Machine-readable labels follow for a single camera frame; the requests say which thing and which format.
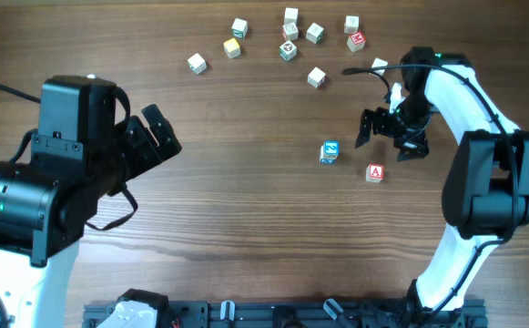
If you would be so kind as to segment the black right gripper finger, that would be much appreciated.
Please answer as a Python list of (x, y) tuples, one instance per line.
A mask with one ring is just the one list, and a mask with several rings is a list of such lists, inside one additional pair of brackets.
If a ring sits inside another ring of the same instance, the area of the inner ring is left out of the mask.
[(374, 112), (369, 109), (365, 109), (361, 114), (359, 134), (355, 141), (356, 149), (366, 144), (371, 138), (373, 114)]
[(429, 154), (428, 142), (426, 140), (406, 141), (402, 143), (400, 139), (395, 140), (395, 147), (400, 150), (397, 160), (405, 161), (412, 159), (423, 159)]

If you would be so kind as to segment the red A wooden block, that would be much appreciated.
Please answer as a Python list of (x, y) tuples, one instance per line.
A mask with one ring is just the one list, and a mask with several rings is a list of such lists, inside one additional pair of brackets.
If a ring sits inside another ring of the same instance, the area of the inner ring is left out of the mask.
[(378, 164), (369, 164), (366, 169), (366, 180), (369, 182), (379, 183), (384, 177), (384, 166)]

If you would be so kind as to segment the blue bottom tower block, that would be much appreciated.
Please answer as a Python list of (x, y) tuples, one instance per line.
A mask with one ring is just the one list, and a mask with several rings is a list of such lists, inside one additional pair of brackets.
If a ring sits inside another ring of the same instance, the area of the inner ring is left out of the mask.
[(334, 147), (320, 147), (320, 163), (333, 164), (339, 155), (339, 151)]

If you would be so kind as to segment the blue letter wooden block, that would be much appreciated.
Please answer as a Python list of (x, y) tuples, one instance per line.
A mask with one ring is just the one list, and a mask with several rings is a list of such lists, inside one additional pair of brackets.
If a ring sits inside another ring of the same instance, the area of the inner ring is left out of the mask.
[(340, 154), (340, 144), (336, 140), (325, 140), (321, 149), (321, 158), (335, 160)]

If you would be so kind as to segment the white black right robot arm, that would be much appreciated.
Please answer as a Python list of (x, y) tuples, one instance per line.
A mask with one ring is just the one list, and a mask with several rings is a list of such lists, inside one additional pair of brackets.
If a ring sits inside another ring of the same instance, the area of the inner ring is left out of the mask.
[(399, 160), (429, 153), (425, 130), (440, 114), (458, 144), (442, 192), (443, 237), (397, 312), (401, 325), (430, 325), (463, 308), (483, 262), (529, 223), (529, 131), (484, 93), (468, 58), (413, 47), (396, 65), (408, 95), (390, 87), (388, 108), (366, 109), (355, 145), (391, 138)]

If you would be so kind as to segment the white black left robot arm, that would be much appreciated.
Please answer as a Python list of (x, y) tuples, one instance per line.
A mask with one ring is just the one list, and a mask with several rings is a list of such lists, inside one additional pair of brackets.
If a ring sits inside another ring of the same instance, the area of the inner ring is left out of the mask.
[(131, 179), (181, 151), (156, 105), (117, 119), (130, 103), (111, 81), (51, 77), (37, 103), (37, 127), (0, 161), (0, 327), (62, 326), (79, 242), (99, 200), (127, 194)]

